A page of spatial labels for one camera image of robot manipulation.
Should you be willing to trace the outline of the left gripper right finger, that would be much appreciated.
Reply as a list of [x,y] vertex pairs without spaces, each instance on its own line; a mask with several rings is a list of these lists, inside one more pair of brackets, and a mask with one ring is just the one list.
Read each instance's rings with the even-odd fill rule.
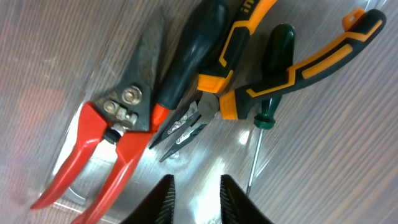
[[222,224],[273,224],[227,174],[221,176],[220,207]]

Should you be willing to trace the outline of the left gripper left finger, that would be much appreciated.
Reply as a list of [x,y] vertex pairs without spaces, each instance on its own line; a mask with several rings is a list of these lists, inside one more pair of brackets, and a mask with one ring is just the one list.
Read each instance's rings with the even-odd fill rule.
[[175,180],[167,174],[120,224],[172,224],[175,208]]

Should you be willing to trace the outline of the red handled pruning shears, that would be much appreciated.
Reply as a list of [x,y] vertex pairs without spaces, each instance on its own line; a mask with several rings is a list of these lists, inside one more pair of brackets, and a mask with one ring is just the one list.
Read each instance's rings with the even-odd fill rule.
[[31,210],[43,209],[56,202],[70,188],[103,141],[115,147],[116,160],[98,196],[74,219],[74,223],[97,223],[117,201],[155,129],[152,93],[164,32],[164,13],[155,11],[146,22],[120,81],[82,105],[71,153],[51,183],[30,206]]

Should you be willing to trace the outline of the orange black pliers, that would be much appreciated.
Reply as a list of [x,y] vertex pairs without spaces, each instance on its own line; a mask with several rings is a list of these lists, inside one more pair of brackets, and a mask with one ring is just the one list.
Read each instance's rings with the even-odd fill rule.
[[221,92],[229,83],[243,48],[273,5],[273,1],[267,0],[243,1],[218,61],[198,74],[199,97],[176,114],[152,143],[156,146],[176,130],[185,129],[163,155],[163,160],[194,140],[217,113],[223,119],[246,119],[256,103],[261,104],[264,100],[306,88],[335,73],[355,58],[382,31],[386,23],[386,15],[378,9],[355,9],[342,20],[344,33],[315,55],[292,64],[276,78],[269,81],[261,79],[223,95]]

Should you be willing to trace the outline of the green handled screwdriver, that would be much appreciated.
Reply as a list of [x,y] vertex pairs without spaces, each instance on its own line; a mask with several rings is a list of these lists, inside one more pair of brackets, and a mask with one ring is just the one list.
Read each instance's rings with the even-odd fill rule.
[[[262,60],[262,80],[269,81],[284,73],[294,61],[295,29],[290,24],[279,24],[272,30]],[[278,96],[264,100],[259,105],[259,112],[254,117],[254,125],[259,129],[256,150],[252,161],[251,172],[246,188],[249,195],[255,176],[259,151],[262,147],[264,131],[270,130],[275,125],[274,114],[282,97]]]

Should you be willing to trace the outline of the black red screwdriver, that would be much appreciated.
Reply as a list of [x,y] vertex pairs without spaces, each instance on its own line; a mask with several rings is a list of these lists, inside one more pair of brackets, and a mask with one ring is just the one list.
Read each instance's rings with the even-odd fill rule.
[[228,16],[228,5],[222,0],[202,1],[190,14],[155,95],[150,125],[152,133],[156,133],[168,113],[177,108],[192,76],[221,39]]

